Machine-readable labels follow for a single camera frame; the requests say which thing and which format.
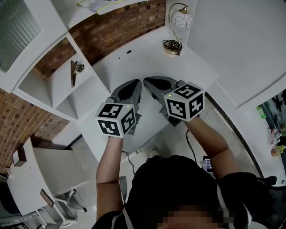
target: forearm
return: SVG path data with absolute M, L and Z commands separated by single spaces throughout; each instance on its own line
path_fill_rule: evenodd
M 228 149 L 226 140 L 201 118 L 196 117 L 185 124 L 210 158 Z
M 123 138 L 110 137 L 97 168 L 97 184 L 116 183 L 119 180 Z

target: person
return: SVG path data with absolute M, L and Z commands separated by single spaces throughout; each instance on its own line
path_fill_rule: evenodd
M 123 138 L 110 137 L 97 168 L 94 229 L 248 228 L 258 207 L 257 177 L 243 173 L 225 139 L 202 119 L 185 122 L 214 177 L 182 156 L 149 158 L 135 173 L 123 205 L 119 169 Z

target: white tabletop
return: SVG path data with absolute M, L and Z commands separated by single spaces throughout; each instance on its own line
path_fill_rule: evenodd
M 164 27 L 154 30 L 117 49 L 93 66 L 93 69 L 112 92 L 121 84 L 149 76 L 168 76 L 175 80 L 192 82 L 207 89 L 218 77 L 208 63 L 190 50 L 183 48 L 181 55 L 172 56 L 163 49 L 162 41 L 172 39 Z M 126 135 L 123 150 L 132 152 L 158 133 L 168 122 L 159 113 L 162 105 L 154 100 L 142 83 L 138 113 L 142 115 L 135 135 Z M 102 136 L 94 119 L 95 112 L 79 123 L 78 127 L 91 151 L 100 160 L 107 137 Z
M 21 167 L 14 167 L 12 164 L 7 179 L 12 197 L 22 215 L 47 205 L 40 195 L 42 189 L 54 200 L 36 162 L 30 138 L 25 142 L 24 150 L 27 162 Z

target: white cube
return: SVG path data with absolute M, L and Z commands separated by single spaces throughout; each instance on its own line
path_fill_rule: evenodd
M 102 103 L 97 110 L 95 119 L 102 134 L 123 138 L 136 124 L 134 105 Z
M 164 96 L 169 116 L 190 121 L 205 108 L 204 90 L 187 83 Z

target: desk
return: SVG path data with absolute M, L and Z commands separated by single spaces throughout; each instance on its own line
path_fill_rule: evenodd
M 179 57 L 167 54 L 163 49 L 164 39 L 172 39 L 165 26 L 127 43 L 96 63 L 93 69 L 110 92 L 127 81 L 143 81 L 148 76 L 169 76 L 175 80 L 191 81 L 203 89 L 217 79 L 218 74 L 187 46 Z M 142 117 L 135 135 L 125 136 L 123 150 L 128 152 L 137 150 L 168 124 L 159 113 L 162 106 L 151 97 L 143 83 L 142 86 L 138 111 Z M 97 108 L 78 124 L 78 128 L 100 161 L 108 138 L 100 133 L 94 119 Z
M 27 162 L 21 167 L 12 164 L 7 184 L 22 215 L 47 205 L 41 197 L 43 189 L 54 196 L 72 190 L 88 181 L 73 151 L 33 148 L 29 138 L 24 144 Z

